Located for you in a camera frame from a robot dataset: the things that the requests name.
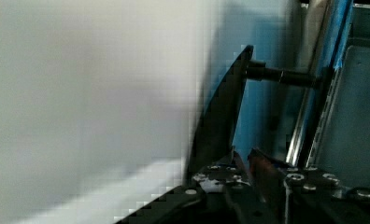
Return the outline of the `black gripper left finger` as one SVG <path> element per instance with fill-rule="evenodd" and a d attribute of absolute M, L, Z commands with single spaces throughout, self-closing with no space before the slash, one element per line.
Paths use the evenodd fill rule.
<path fill-rule="evenodd" d="M 249 172 L 234 147 L 221 159 L 213 161 L 192 175 L 191 182 L 205 193 L 223 192 L 226 185 L 236 188 L 250 186 Z"/>

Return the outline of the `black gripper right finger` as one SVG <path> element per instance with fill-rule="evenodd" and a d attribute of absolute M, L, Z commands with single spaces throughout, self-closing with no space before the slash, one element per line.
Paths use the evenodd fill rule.
<path fill-rule="evenodd" d="M 256 189 L 281 224 L 370 224 L 370 188 L 351 188 L 337 175 L 291 166 L 254 148 L 248 155 Z"/>

